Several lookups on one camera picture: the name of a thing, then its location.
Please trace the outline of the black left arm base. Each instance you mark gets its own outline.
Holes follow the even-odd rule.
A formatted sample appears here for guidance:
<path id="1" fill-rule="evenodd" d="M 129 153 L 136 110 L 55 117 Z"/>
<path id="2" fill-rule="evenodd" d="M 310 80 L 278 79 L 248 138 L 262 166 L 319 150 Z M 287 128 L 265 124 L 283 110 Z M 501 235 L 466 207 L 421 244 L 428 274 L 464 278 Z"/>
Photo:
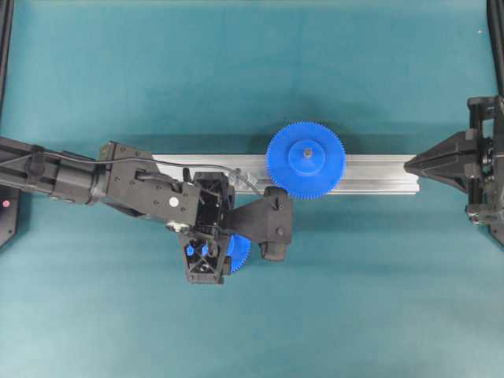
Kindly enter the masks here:
<path id="1" fill-rule="evenodd" d="M 20 190 L 1 186 L 0 232 L 1 247 L 4 247 L 17 233 L 17 217 L 20 205 Z"/>

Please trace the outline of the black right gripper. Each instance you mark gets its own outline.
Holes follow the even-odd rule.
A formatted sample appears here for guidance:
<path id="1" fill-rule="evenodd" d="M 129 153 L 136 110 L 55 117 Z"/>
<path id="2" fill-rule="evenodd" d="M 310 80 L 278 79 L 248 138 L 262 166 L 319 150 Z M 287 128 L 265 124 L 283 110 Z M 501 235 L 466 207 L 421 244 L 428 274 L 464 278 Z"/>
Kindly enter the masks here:
<path id="1" fill-rule="evenodd" d="M 468 100 L 469 130 L 457 132 L 429 150 L 407 161 L 407 173 L 451 186 L 468 193 L 466 214 L 474 224 L 503 226 L 503 97 L 478 97 Z M 453 164 L 471 152 L 476 143 L 475 162 L 469 167 L 468 189 L 465 179 L 422 171 Z"/>

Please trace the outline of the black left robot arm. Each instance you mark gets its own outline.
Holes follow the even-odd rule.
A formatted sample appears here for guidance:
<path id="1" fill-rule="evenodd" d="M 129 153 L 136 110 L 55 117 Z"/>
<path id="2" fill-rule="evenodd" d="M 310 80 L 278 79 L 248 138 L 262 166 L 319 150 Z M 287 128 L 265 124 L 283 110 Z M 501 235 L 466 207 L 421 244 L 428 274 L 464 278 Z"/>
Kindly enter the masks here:
<path id="1" fill-rule="evenodd" d="M 71 204 L 100 202 L 162 223 L 179 236 L 187 280 L 222 284 L 232 270 L 225 222 L 234 188 L 222 172 L 161 172 L 152 153 L 109 142 L 97 160 L 12 139 L 1 140 L 1 183 Z"/>

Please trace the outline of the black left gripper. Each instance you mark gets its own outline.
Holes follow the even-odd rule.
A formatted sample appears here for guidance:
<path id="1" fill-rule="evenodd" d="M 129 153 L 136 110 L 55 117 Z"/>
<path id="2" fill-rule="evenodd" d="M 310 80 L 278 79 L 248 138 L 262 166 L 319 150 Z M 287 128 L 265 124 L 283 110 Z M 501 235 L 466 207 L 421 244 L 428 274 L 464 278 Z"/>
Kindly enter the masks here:
<path id="1" fill-rule="evenodd" d="M 228 256 L 228 215 L 234 207 L 235 189 L 222 172 L 196 172 L 193 184 L 200 189 L 195 224 L 188 235 L 179 235 L 185 276 L 189 284 L 223 284 L 231 274 Z M 197 239 L 190 236 L 216 236 Z"/>

